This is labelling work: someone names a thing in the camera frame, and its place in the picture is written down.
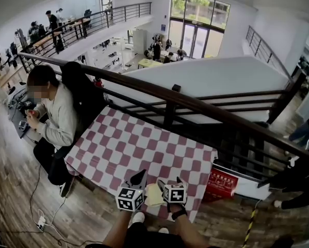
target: watch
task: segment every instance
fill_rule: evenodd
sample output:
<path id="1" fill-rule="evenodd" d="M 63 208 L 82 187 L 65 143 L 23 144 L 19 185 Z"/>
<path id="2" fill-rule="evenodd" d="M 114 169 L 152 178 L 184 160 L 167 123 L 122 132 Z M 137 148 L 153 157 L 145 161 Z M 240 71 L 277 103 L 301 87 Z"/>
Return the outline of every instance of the watch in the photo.
<path id="1" fill-rule="evenodd" d="M 178 212 L 173 213 L 171 215 L 171 218 L 175 221 L 179 216 L 182 216 L 182 215 L 187 215 L 187 212 L 184 207 Z"/>

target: power strip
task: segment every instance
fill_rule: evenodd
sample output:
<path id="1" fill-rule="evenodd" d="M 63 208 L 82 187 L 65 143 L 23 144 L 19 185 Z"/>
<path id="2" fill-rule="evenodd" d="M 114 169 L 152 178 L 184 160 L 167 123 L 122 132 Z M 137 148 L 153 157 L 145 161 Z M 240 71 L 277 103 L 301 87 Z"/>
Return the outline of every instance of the power strip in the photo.
<path id="1" fill-rule="evenodd" d="M 44 225 L 45 225 L 45 218 L 43 216 L 40 216 L 39 222 L 37 224 L 37 227 L 39 228 L 40 231 L 44 231 Z"/>

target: yellow and black striped tape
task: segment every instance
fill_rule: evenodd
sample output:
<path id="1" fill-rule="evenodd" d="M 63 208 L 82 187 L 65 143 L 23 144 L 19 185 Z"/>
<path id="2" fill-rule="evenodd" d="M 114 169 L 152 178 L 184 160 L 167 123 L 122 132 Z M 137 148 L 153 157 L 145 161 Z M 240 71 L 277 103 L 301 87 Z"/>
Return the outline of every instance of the yellow and black striped tape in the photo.
<path id="1" fill-rule="evenodd" d="M 247 241 L 249 239 L 249 234 L 251 232 L 251 229 L 252 229 L 252 226 L 253 226 L 253 221 L 254 221 L 254 216 L 255 216 L 255 213 L 256 213 L 256 206 L 257 206 L 257 204 L 255 205 L 255 207 L 253 209 L 252 216 L 251 216 L 251 221 L 249 222 L 248 230 L 247 230 L 245 241 L 243 242 L 242 248 L 246 247 Z"/>

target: gray sweatshirt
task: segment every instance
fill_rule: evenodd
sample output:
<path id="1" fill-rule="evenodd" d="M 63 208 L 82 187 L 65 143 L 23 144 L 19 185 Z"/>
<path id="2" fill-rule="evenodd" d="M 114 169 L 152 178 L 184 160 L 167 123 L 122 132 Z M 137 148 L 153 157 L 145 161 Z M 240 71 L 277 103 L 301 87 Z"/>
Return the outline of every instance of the gray sweatshirt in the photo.
<path id="1" fill-rule="evenodd" d="M 57 149 L 70 146 L 76 133 L 82 133 L 82 124 L 73 106 L 72 93 L 62 83 L 59 84 L 54 100 L 42 99 L 34 108 L 40 117 L 47 113 L 50 122 L 39 123 L 37 132 Z"/>

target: red and white tablecloth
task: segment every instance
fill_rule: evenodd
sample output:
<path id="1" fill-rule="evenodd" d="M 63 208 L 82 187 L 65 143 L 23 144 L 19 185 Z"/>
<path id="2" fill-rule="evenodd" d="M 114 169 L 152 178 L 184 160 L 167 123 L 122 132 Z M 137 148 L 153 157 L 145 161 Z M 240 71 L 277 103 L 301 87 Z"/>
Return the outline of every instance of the red and white tablecloth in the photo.
<path id="1" fill-rule="evenodd" d="M 193 222 L 203 198 L 217 151 L 191 139 L 155 127 L 128 114 L 106 107 L 83 133 L 65 158 L 74 169 L 116 195 L 125 177 L 148 170 L 147 183 L 189 183 L 186 210 Z M 171 219 L 166 206 L 143 211 Z"/>

